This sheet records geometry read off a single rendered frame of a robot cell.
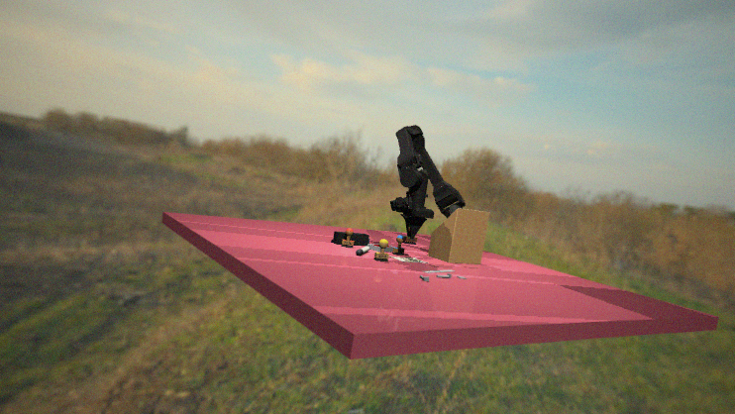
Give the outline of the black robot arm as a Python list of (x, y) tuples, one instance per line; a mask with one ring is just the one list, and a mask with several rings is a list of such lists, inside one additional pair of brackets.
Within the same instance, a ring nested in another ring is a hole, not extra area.
[[(466, 205), (460, 192), (444, 181), (428, 155), (422, 130), (416, 125), (406, 126), (397, 131), (395, 135), (400, 148), (400, 155), (397, 158), (400, 183), (404, 187), (427, 191), (429, 178), (433, 185), (435, 202), (446, 218), (458, 208), (463, 209)], [(417, 170), (421, 166), (423, 169)], [(407, 194), (405, 198), (396, 197), (395, 200), (390, 201), (390, 205), (392, 211), (402, 208), (412, 209), (411, 196)]]

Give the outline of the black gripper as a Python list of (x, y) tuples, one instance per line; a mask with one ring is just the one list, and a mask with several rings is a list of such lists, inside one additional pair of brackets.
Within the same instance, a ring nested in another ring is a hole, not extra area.
[(402, 208), (396, 212), (401, 212), (401, 216), (405, 219), (407, 237), (409, 237), (408, 226), (410, 225), (410, 238), (414, 238), (421, 226), (427, 220), (426, 218), (433, 219), (434, 212), (431, 209), (424, 207), (425, 198), (428, 197), (426, 191), (410, 189), (406, 191), (406, 194), (410, 194), (412, 199), (412, 209)]

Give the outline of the red rubber stamp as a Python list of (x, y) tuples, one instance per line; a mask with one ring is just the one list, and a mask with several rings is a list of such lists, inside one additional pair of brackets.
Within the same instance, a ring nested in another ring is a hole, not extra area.
[(341, 245), (342, 247), (346, 247), (346, 248), (353, 248), (354, 247), (354, 241), (350, 241), (351, 235), (353, 233), (354, 233), (354, 231), (351, 228), (348, 228), (346, 230), (347, 239), (346, 240), (343, 240), (342, 239), (342, 245)]

